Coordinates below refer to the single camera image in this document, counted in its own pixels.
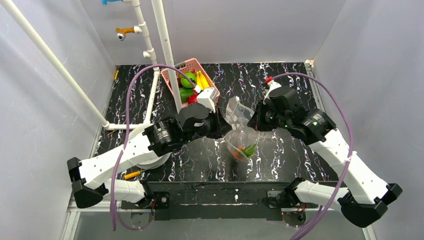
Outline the orange toy carrot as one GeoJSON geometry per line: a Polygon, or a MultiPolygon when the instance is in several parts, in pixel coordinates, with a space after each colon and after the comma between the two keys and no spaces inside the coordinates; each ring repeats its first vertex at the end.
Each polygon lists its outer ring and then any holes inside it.
{"type": "Polygon", "coordinates": [[[256,144],[246,147],[237,147],[232,153],[236,160],[242,160],[243,158],[248,159],[254,154],[256,147],[256,144]]]}

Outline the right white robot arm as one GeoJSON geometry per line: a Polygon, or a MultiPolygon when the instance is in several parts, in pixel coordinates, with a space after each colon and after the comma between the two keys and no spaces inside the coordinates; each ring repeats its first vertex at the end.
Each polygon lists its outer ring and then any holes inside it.
{"type": "Polygon", "coordinates": [[[283,192],[268,198],[271,205],[329,206],[355,226],[365,228],[379,220],[403,191],[398,184],[375,175],[350,151],[333,120],[322,110],[306,109],[293,89],[278,87],[268,91],[247,125],[260,132],[287,130],[318,153],[344,182],[344,187],[338,188],[297,177],[283,192]]]}

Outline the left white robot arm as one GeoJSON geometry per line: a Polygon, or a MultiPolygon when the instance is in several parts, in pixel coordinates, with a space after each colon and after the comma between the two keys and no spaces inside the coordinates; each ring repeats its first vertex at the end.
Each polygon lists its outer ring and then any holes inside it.
{"type": "Polygon", "coordinates": [[[134,129],[126,143],[101,155],[83,160],[72,157],[66,164],[76,206],[93,207],[106,196],[135,204],[152,201],[154,194],[146,182],[117,180],[117,174],[169,156],[194,140],[221,139],[231,130],[218,107],[210,110],[200,103],[192,103],[174,117],[143,130],[134,129]]]}

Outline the clear polka dot zip bag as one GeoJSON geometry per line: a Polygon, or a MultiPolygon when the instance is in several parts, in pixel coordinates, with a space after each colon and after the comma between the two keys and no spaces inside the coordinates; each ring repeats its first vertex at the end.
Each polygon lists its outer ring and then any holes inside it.
{"type": "MultiPolygon", "coordinates": [[[[224,141],[227,149],[232,155],[233,151],[238,147],[245,148],[248,145],[256,144],[255,154],[259,151],[258,144],[272,135],[271,131],[255,131],[247,126],[253,114],[254,110],[243,105],[238,96],[229,99],[226,105],[224,118],[232,126],[232,130],[225,135],[224,141]]],[[[236,160],[242,163],[248,163],[251,157],[236,160]]]]}

